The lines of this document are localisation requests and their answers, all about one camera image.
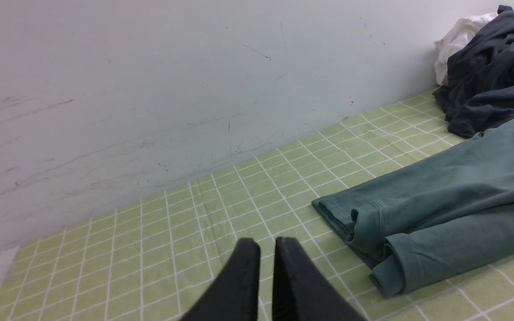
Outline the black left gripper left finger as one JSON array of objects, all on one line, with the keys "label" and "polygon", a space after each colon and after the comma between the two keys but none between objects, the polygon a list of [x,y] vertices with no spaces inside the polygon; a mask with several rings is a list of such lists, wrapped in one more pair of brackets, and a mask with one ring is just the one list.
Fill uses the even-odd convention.
[{"label": "black left gripper left finger", "polygon": [[257,242],[241,238],[203,295],[182,321],[256,321],[261,250]]}]

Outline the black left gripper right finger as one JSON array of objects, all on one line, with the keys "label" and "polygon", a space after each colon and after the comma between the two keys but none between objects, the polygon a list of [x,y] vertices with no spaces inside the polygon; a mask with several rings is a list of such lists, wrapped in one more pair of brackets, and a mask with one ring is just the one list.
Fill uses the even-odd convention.
[{"label": "black left gripper right finger", "polygon": [[322,276],[295,238],[276,240],[273,273],[274,321],[363,321]]}]

